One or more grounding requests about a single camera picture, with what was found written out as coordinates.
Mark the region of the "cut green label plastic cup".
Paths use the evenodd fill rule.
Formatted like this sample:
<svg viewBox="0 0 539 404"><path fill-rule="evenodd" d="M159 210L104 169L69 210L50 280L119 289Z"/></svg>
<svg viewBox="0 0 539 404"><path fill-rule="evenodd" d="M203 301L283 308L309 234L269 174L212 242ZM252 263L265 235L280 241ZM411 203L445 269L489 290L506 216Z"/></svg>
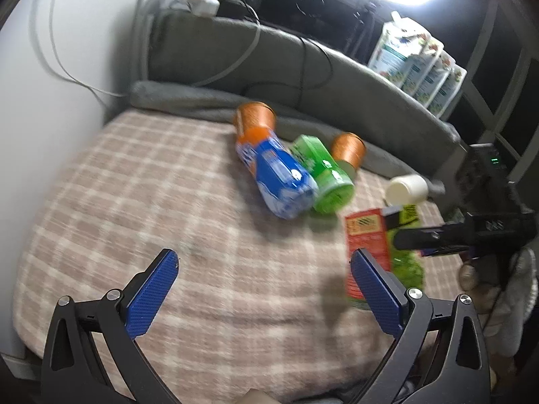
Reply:
<svg viewBox="0 0 539 404"><path fill-rule="evenodd" d="M385 229L382 208L355 212L344 218L344 231L348 255L357 249L366 249L379 265L398 278L405 288L422 289L424 270L415 251L397 250L393 246L394 235L402 229L421 226L415 205L403 205L402 225L398 229Z"/></svg>

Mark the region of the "white plastic cup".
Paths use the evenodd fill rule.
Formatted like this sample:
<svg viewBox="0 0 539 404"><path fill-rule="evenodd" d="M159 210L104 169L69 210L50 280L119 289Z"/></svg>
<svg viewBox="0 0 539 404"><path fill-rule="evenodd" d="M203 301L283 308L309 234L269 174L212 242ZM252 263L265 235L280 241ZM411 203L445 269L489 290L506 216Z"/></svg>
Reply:
<svg viewBox="0 0 539 404"><path fill-rule="evenodd" d="M424 202L429 194L426 180L417 174L393 178L385 188L385 202L389 206Z"/></svg>

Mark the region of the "green plastic bottle cup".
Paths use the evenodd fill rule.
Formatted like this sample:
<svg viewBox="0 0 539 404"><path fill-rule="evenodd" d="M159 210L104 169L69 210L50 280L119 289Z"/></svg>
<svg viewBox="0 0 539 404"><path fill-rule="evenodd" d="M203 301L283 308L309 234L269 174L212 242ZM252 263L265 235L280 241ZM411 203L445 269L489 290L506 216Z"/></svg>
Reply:
<svg viewBox="0 0 539 404"><path fill-rule="evenodd" d="M291 143L290 152L318 185L319 190L313 205L316 212L321 214L339 212L354 198L354 182L338 165L320 139L300 135Z"/></svg>

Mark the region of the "orange paper cup right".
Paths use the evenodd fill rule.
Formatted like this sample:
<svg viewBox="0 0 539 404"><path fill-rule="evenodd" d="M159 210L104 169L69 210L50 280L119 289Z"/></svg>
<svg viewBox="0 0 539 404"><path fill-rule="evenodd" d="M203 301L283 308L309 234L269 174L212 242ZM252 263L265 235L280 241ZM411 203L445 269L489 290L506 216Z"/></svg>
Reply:
<svg viewBox="0 0 539 404"><path fill-rule="evenodd" d="M331 155L346 174L355 180L366 155L366 145L353 133L341 133L331 144Z"/></svg>

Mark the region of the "orange paper cup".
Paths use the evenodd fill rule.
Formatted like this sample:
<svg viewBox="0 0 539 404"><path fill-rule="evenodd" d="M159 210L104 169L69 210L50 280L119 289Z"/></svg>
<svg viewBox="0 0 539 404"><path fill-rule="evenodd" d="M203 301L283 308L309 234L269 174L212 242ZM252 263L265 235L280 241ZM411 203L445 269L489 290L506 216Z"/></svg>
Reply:
<svg viewBox="0 0 539 404"><path fill-rule="evenodd" d="M353 133L341 133L331 144L331 155L346 174L355 180L366 155L366 145Z"/></svg>
<svg viewBox="0 0 539 404"><path fill-rule="evenodd" d="M236 108L234 124L236 135L245 137L247 132L253 129L275 130L276 115L273 109L263 102L247 102Z"/></svg>

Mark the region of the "blue orange bottle cup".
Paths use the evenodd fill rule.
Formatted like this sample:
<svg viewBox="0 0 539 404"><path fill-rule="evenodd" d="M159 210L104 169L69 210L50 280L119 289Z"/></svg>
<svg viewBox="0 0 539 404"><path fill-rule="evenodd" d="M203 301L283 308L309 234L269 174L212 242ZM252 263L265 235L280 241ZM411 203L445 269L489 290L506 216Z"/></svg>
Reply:
<svg viewBox="0 0 539 404"><path fill-rule="evenodd" d="M314 205L317 182L266 127L236 130L236 153L252 174L269 210L290 220Z"/></svg>

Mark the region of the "orange paper cup left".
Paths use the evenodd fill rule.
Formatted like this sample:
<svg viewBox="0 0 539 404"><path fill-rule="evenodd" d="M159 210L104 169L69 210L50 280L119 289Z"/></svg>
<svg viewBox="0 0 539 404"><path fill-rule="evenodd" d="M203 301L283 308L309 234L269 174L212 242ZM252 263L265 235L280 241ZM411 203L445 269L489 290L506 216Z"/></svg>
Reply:
<svg viewBox="0 0 539 404"><path fill-rule="evenodd" d="M247 132L253 129L275 130L276 115L273 109L263 102L247 102L236 108L234 124L236 135L245 137Z"/></svg>

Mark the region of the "white refill pouch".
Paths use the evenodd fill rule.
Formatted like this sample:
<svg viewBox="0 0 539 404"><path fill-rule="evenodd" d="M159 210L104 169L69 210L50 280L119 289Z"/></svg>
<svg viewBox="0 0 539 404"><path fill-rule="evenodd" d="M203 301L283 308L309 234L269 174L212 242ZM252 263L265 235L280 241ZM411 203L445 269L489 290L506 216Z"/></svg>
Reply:
<svg viewBox="0 0 539 404"><path fill-rule="evenodd" d="M452 68L449 72L449 76L439 88L427 108L434 116L440 118L444 111L449 107L449 103L452 102L461 89L467 73L468 71L465 68L458 65L455 65Z"/></svg>
<svg viewBox="0 0 539 404"><path fill-rule="evenodd" d="M383 24L367 68L401 88L411 71L414 57L422 52L429 39L430 32L425 27L393 11L391 20Z"/></svg>
<svg viewBox="0 0 539 404"><path fill-rule="evenodd" d="M427 108L449 77L454 64L455 59L453 59L446 51L442 51L432 68L430 68L429 73L426 74L423 81L418 86L414 96L415 100L417 100L423 107Z"/></svg>
<svg viewBox="0 0 539 404"><path fill-rule="evenodd" d="M413 96L424 78L429 74L444 48L444 44L430 37L422 51L412 58L411 70L408 73L401 89L409 96Z"/></svg>

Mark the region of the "plaid beige blanket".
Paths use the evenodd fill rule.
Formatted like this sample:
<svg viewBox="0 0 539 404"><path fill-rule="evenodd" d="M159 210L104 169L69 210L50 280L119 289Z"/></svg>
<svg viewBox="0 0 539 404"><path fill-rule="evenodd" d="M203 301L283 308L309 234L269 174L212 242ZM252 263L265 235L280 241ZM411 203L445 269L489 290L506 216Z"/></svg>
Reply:
<svg viewBox="0 0 539 404"><path fill-rule="evenodd" d="M164 248L180 272L138 345L182 402L309 397L369 377L391 344L345 294L343 215L275 217L232 125L136 110L46 199L14 288L19 337L42 355L59 297L124 287Z"/></svg>

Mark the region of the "grey folded fleece blanket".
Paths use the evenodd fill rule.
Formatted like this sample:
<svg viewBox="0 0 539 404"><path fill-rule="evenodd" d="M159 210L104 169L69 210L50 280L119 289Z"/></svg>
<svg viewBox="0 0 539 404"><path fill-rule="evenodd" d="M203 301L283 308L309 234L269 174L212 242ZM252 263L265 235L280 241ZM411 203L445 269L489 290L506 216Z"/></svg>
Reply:
<svg viewBox="0 0 539 404"><path fill-rule="evenodd" d="M236 108L247 102L243 97L223 91L144 80L134 82L129 94L129 103L134 108L221 123L232 122ZM277 135L284 140L291 141L306 134L331 143L345 132L293 108L276 103L272 108L278 118ZM410 152L422 146L418 139L405 136L399 127L384 130L381 136L366 139L366 169L389 179L417 174L426 181L430 198L441 197L446 193L443 182L432 180L425 162Z"/></svg>

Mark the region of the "grey sofa backrest cushion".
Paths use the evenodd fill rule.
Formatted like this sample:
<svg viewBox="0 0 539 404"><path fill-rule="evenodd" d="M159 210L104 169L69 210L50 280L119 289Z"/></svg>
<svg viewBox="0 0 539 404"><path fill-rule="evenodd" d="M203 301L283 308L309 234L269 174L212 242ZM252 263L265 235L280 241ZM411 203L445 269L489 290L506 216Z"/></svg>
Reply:
<svg viewBox="0 0 539 404"><path fill-rule="evenodd" d="M393 127L433 174L458 149L449 124L366 66L271 27L163 10L148 35L147 75L293 108L364 142Z"/></svg>

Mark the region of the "black power adapter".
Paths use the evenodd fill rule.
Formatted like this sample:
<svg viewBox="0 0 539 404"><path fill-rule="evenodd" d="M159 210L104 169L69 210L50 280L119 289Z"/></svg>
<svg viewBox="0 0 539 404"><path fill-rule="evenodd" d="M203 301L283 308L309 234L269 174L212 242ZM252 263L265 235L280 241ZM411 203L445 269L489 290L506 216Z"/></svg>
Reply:
<svg viewBox="0 0 539 404"><path fill-rule="evenodd" d="M242 0L219 0L217 16L231 19L253 18L250 9Z"/></svg>

